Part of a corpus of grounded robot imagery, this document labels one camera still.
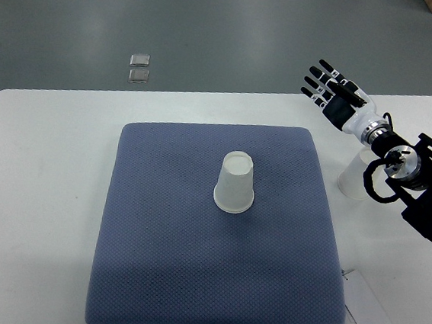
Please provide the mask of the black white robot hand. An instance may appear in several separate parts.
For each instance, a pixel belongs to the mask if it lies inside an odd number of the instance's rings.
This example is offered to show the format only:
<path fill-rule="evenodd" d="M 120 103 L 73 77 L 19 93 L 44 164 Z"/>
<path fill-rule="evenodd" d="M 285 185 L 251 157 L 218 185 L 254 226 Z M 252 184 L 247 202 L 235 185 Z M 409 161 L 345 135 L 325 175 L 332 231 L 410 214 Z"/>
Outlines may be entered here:
<path fill-rule="evenodd" d="M 324 59 L 319 60 L 318 67 L 310 67 L 304 82 L 301 92 L 334 127 L 352 134 L 361 143 L 369 144 L 377 130 L 391 130 L 390 122 L 377 114 L 371 97 Z"/>

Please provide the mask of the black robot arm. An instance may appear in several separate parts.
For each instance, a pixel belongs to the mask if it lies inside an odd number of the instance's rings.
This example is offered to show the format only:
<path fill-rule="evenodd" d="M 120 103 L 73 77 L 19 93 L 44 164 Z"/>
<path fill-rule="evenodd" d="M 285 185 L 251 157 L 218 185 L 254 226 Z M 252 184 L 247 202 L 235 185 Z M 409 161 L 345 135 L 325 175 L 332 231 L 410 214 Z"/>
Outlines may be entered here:
<path fill-rule="evenodd" d="M 422 133 L 411 145 L 390 127 L 381 127 L 369 134 L 367 144 L 377 159 L 363 172 L 366 192 L 381 204 L 401 200 L 402 218 L 432 242 L 432 138 Z M 381 165 L 392 196 L 382 197 L 374 190 L 373 173 Z"/>

